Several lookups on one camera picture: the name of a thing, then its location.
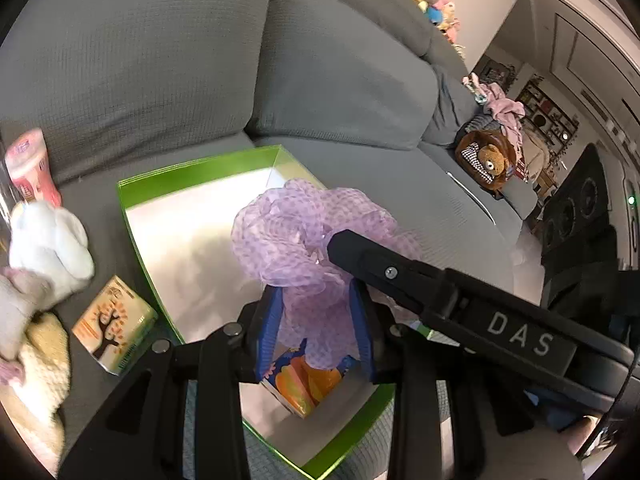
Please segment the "blue orange tissue pack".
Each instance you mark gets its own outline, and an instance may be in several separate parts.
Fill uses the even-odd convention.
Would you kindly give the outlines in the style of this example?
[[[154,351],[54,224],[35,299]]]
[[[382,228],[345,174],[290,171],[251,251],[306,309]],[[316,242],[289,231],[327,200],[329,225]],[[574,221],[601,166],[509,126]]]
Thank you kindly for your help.
[[[313,368],[306,361],[306,343],[283,352],[262,378],[262,385],[299,418],[307,418],[358,363],[345,356],[330,370]]]

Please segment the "purple mesh bath pouf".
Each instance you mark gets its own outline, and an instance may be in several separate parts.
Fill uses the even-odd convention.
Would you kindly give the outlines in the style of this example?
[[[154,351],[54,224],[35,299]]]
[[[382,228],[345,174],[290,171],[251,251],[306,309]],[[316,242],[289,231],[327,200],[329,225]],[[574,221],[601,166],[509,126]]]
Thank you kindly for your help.
[[[260,194],[236,215],[232,250],[244,272],[283,289],[278,338],[306,344],[306,361],[329,370],[358,356],[348,306],[350,275],[330,263],[331,237],[351,230],[409,259],[420,259],[416,238],[356,188],[322,190],[292,179]]]

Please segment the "beige tree tissue pack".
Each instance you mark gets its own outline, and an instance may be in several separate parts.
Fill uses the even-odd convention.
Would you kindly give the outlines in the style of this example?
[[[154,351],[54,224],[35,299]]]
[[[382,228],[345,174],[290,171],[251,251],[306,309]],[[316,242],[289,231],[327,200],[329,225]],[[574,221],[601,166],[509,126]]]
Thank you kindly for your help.
[[[100,367],[119,376],[156,320],[157,312],[114,275],[78,318],[72,333]]]

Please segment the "white plush toy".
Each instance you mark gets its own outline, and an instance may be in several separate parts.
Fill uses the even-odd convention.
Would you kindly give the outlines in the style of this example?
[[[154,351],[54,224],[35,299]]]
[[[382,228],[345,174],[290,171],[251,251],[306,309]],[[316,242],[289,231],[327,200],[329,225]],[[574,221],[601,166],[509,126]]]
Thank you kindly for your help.
[[[70,211],[42,200],[19,203],[12,210],[10,226],[9,265],[49,282],[43,307],[50,309],[89,284],[94,262],[88,236]]]

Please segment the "purple and grey sock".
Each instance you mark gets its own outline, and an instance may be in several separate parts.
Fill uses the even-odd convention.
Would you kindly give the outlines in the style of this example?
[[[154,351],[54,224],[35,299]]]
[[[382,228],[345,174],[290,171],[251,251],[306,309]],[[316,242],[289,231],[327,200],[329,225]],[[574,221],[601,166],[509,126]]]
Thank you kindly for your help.
[[[34,315],[46,308],[50,282],[42,275],[25,269],[1,268],[1,383],[24,379],[18,359],[25,330]]]

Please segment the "green cardboard box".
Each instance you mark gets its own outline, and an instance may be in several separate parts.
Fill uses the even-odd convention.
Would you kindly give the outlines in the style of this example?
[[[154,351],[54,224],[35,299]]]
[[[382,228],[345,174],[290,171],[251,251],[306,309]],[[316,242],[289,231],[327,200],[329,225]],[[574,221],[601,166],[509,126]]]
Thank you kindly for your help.
[[[167,323],[184,344],[234,321],[262,296],[232,252],[238,212],[291,179],[317,184],[282,146],[179,162],[122,179],[117,194],[140,266]],[[306,418],[266,387],[240,388],[250,462],[262,479],[375,479],[390,445],[390,387],[352,368]]]

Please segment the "brown teddy bear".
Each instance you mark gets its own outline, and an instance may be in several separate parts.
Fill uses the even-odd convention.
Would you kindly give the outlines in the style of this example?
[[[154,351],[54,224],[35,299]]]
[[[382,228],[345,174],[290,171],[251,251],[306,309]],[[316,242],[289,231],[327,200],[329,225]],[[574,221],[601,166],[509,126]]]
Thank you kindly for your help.
[[[512,144],[497,130],[465,133],[454,151],[458,164],[484,190],[500,192],[514,175],[516,154]]]

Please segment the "pink clothes pile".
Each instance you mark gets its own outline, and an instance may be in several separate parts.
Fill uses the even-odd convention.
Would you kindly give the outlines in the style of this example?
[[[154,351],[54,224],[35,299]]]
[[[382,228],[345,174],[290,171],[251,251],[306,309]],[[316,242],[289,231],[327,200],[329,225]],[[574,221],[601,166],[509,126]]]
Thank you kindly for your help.
[[[523,145],[521,119],[525,117],[524,105],[508,98],[496,82],[480,82],[476,73],[463,77],[462,84],[484,112],[491,114],[500,124],[503,134],[519,150]]]

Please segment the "white cream knitted cloth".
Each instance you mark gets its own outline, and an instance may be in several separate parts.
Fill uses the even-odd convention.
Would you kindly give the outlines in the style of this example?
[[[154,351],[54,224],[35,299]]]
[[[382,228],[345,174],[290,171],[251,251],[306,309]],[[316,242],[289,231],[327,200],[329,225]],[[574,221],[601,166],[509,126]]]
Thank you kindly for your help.
[[[1,386],[1,403],[29,451],[56,476],[65,443],[58,410],[70,392],[70,352],[54,314],[29,324],[14,364],[18,374]]]

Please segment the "clear bottle steel cap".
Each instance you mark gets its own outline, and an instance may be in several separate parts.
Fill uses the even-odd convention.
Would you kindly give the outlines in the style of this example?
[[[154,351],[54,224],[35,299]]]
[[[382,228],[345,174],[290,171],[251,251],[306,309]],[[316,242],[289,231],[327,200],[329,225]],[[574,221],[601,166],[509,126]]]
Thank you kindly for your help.
[[[17,195],[13,182],[6,169],[6,148],[0,141],[0,261],[2,266],[9,265],[9,249],[11,244],[11,214],[17,203]]]

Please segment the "pile of plush toys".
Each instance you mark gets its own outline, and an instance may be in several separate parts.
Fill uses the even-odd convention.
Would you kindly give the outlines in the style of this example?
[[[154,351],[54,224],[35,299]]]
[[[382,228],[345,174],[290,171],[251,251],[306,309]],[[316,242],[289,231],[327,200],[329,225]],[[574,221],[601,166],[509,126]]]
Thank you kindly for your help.
[[[458,43],[461,28],[457,8],[452,0],[412,0],[423,15],[440,31],[442,36],[454,47],[457,54],[465,60],[465,47]]]

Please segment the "grey fabric sofa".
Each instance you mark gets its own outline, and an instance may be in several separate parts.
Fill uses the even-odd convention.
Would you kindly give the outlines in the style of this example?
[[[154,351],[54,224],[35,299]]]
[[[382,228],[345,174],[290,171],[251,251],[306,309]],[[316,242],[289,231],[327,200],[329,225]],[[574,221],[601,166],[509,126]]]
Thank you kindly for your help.
[[[365,192],[424,261],[511,290],[520,219],[482,211],[444,159],[467,71],[410,0],[1,0],[2,138],[43,131],[96,262],[58,318],[113,275],[151,296],[118,181],[269,144]]]

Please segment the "pink snack cup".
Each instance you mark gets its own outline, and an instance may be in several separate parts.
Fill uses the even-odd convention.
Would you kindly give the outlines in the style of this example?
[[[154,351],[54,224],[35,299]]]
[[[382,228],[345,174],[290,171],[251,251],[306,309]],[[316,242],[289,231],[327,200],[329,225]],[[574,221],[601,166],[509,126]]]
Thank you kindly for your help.
[[[40,128],[19,136],[4,155],[9,176],[26,202],[44,200],[53,207],[62,206],[49,167],[46,140]]]

